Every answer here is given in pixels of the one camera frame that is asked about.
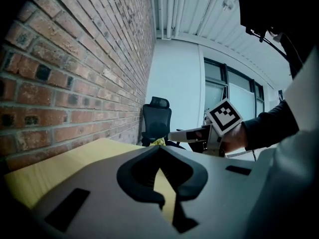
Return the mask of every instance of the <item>ceiling pipe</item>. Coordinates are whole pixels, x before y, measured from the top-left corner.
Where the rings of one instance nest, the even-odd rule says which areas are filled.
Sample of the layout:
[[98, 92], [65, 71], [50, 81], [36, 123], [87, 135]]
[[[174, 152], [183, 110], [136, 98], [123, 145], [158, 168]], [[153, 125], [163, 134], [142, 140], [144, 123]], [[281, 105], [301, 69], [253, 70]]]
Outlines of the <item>ceiling pipe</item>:
[[163, 0], [159, 0], [159, 29], [161, 38], [164, 39], [164, 21], [163, 21]]
[[205, 14], [203, 15], [203, 18], [201, 20], [201, 23], [200, 23], [198, 31], [197, 31], [197, 35], [198, 36], [202, 35], [203, 30], [204, 30], [204, 28], [206, 26], [206, 23], [207, 23], [210, 15], [211, 15], [211, 12], [214, 9], [214, 6], [215, 6], [216, 2], [217, 2], [217, 0], [209, 0], [209, 4], [208, 4], [208, 7], [207, 7], [207, 10], [205, 11]]
[[175, 38], [178, 37], [178, 33], [180, 30], [181, 17], [183, 15], [185, 0], [178, 0], [178, 8], [177, 8], [177, 16], [176, 16], [176, 27], [175, 27]]
[[167, 27], [166, 27], [166, 38], [167, 39], [170, 39], [170, 36], [171, 36], [173, 10], [174, 10], [174, 0], [167, 0]]
[[174, 1], [174, 12], [173, 12], [173, 23], [171, 25], [172, 29], [174, 29], [176, 27], [177, 9], [178, 9], [178, 0], [175, 0]]

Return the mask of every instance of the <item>window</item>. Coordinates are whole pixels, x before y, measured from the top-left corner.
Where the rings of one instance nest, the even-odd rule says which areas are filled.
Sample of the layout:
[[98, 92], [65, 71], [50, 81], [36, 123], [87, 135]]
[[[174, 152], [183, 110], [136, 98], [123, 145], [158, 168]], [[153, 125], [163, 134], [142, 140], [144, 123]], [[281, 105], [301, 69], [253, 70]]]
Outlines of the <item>window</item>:
[[204, 58], [205, 111], [229, 98], [244, 120], [257, 117], [265, 109], [263, 86], [226, 64]]

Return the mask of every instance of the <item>table surface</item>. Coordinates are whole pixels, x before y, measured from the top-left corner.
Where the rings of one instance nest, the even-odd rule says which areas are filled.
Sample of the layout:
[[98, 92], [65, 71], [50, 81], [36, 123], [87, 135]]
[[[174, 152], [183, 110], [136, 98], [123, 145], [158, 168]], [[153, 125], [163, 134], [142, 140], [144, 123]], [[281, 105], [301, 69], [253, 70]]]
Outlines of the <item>table surface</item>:
[[[6, 174], [4, 179], [12, 196], [31, 209], [44, 194], [84, 166], [140, 148], [143, 147], [100, 138], [58, 156]], [[171, 222], [175, 205], [175, 192], [161, 170], [157, 173], [154, 190], [164, 195], [163, 213], [165, 218]]]

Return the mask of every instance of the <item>corrugated metal ceiling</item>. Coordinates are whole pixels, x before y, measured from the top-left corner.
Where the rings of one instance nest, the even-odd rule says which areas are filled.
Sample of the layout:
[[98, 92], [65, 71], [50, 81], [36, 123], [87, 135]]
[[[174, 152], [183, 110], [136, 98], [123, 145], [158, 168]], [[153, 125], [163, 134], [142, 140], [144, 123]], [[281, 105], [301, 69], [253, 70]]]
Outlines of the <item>corrugated metal ceiling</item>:
[[[160, 0], [155, 0], [156, 27], [160, 29]], [[167, 0], [163, 0], [163, 25], [167, 26]], [[292, 81], [287, 61], [266, 43], [245, 32], [240, 25], [238, 0], [185, 0], [179, 32], [203, 37], [211, 43], [219, 43], [250, 61], [255, 70], [275, 89], [285, 89]], [[279, 43], [272, 41], [283, 51]]]

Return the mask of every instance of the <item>black window frame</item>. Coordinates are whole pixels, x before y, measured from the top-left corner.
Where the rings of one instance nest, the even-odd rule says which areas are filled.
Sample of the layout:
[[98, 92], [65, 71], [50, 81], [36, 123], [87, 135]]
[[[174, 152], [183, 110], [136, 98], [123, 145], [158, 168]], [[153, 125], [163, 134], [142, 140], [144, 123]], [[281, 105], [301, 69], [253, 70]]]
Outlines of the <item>black window frame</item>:
[[228, 72], [232, 72], [234, 74], [237, 74], [238, 76], [246, 79], [249, 81], [249, 86], [250, 86], [250, 91], [254, 93], [255, 97], [255, 118], [258, 116], [257, 114], [257, 101], [262, 102], [263, 104], [263, 112], [265, 111], [265, 99], [264, 99], [264, 88], [260, 84], [258, 84], [254, 79], [249, 78], [247, 75], [237, 71], [236, 69], [227, 66], [227, 64], [222, 64], [220, 62], [217, 62], [215, 60], [209, 59], [209, 58], [204, 58], [204, 63], [207, 64], [212, 64], [215, 66], [218, 66], [220, 68], [220, 74], [221, 74], [221, 79], [214, 79], [211, 77], [206, 77], [205, 75], [205, 81], [206, 82], [211, 82], [211, 83], [216, 83], [225, 86], [224, 89], [224, 94], [223, 94], [223, 99], [224, 98], [229, 98], [230, 99], [230, 91], [229, 91], [229, 77], [228, 77]]

